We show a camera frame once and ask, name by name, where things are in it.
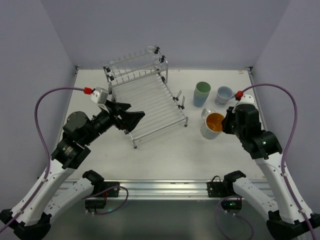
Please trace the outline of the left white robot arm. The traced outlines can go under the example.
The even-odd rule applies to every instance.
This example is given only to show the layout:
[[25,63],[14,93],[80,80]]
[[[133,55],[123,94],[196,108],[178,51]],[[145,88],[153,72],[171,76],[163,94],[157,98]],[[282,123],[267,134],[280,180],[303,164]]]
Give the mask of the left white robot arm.
[[0,220],[13,229],[20,240],[41,240],[52,222],[77,201],[93,193],[104,178],[93,170],[67,191],[56,196],[57,190],[90,154],[88,146],[115,126],[131,132],[145,116],[144,111],[130,112],[129,103],[106,101],[100,113],[89,119],[82,111],[71,113],[63,126],[62,140],[51,155],[49,164],[28,194],[12,209],[4,209]]

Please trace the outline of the light blue cup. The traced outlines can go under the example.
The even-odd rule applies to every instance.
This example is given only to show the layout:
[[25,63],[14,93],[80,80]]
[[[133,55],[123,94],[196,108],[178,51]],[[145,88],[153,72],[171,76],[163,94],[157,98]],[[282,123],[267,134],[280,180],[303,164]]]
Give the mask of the light blue cup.
[[208,95],[194,94],[193,95],[193,105],[197,108],[200,108],[205,104],[207,98],[208,98]]

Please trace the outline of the large glass mug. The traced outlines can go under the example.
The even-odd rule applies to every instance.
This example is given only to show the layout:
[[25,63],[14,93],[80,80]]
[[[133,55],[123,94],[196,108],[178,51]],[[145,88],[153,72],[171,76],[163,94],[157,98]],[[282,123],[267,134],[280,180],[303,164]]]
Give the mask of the large glass mug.
[[201,112],[200,133],[207,140],[216,139],[223,131],[222,121],[225,117],[213,109],[204,108]]

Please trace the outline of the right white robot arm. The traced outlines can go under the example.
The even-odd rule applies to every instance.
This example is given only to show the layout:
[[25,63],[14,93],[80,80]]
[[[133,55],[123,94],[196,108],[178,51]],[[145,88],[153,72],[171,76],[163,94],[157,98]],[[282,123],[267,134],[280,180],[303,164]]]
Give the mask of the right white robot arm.
[[264,174],[274,198],[267,196],[237,170],[224,176],[229,194],[243,197],[263,217],[275,240],[291,240],[320,226],[314,213],[300,195],[282,163],[283,149],[277,137],[261,127],[259,111],[252,104],[240,104],[226,110],[222,131],[235,135]]

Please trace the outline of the green cup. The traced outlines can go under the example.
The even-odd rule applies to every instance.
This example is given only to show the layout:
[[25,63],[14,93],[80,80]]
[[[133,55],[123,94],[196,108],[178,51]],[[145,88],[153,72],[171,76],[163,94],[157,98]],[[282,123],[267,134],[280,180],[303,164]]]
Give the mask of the green cup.
[[196,84],[194,95],[198,98],[206,99],[211,91],[211,85],[208,82],[200,81]]

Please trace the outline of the white ceramic mug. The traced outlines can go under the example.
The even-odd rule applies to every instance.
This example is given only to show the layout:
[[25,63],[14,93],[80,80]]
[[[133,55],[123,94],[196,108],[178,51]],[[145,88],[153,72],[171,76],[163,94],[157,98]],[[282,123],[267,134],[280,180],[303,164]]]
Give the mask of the white ceramic mug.
[[229,100],[235,97],[235,94],[236,93],[231,88],[227,86],[221,86],[217,89],[214,102],[217,106],[223,107],[228,103]]

